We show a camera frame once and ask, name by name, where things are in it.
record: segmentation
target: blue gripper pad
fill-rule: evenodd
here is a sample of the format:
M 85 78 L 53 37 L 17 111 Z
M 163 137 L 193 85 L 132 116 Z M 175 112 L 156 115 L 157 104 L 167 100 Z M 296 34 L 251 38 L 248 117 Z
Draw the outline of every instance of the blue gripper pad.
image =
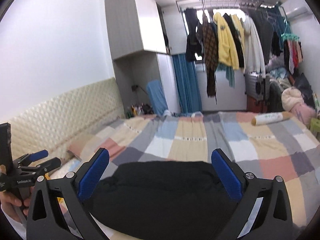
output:
M 35 162 L 35 161 L 38 161 L 38 160 L 41 160 L 45 157 L 48 157 L 49 153 L 47 150 L 42 150 L 40 152 L 37 152 L 37 153 L 33 153 L 33 154 L 30 154 L 29 155 L 29 160 L 31 162 Z
M 107 168 L 109 160 L 110 156 L 108 150 L 100 148 L 89 162 L 84 163 L 80 167 L 80 169 L 83 167 L 87 170 L 85 174 L 81 174 L 83 170 L 81 171 L 80 169 L 77 172 L 77 175 L 80 173 L 79 175 L 81 176 L 80 180 L 76 182 L 78 184 L 78 198 L 81 202 L 90 198 L 102 174 Z
M 211 164 L 230 198 L 237 201 L 241 200 L 241 183 L 217 150 L 214 150 L 211 154 Z

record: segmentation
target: wardrobe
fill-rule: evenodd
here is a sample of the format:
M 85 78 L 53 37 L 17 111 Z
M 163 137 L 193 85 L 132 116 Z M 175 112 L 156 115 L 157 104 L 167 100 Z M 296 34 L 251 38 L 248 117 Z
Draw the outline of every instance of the wardrobe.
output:
M 172 57 L 155 0 L 105 0 L 106 24 L 116 80 L 125 111 L 148 103 L 147 84 L 162 83 L 171 112 L 180 112 Z M 136 91 L 132 86 L 138 85 Z

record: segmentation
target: bed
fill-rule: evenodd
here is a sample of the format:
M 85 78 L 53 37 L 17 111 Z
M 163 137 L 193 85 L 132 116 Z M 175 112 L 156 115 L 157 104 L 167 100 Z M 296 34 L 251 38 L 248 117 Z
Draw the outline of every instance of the bed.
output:
M 102 179 L 128 162 L 210 162 L 211 152 L 221 148 L 244 172 L 284 178 L 297 238 L 320 205 L 320 143 L 295 117 L 252 126 L 254 115 L 219 112 L 124 119 L 113 78 L 67 92 L 9 122 L 14 157 L 46 148 L 50 158 L 63 160 L 51 178 L 76 171 L 99 147 L 108 149 L 111 161 Z M 66 213 L 63 202 L 61 206 Z M 134 239 L 105 226 L 103 230 L 111 240 Z

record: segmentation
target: plaid scarf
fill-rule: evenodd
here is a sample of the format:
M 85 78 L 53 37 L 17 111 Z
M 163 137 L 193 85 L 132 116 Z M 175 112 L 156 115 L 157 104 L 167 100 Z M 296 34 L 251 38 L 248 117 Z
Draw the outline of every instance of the plaid scarf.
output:
M 203 32 L 203 45 L 204 45 L 204 62 L 207 71 L 207 95 L 208 97 L 216 96 L 216 79 L 215 71 L 218 66 L 218 40 L 212 29 L 210 23 L 208 23 L 207 16 L 202 15 L 202 32 Z

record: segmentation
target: pink plush toy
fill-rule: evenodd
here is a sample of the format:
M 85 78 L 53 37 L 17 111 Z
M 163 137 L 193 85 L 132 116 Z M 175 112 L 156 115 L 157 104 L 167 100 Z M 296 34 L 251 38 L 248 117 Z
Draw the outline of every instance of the pink plush toy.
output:
M 282 96 L 283 109 L 296 116 L 306 127 L 310 126 L 312 118 L 316 118 L 316 111 L 307 106 L 297 88 L 287 88 Z

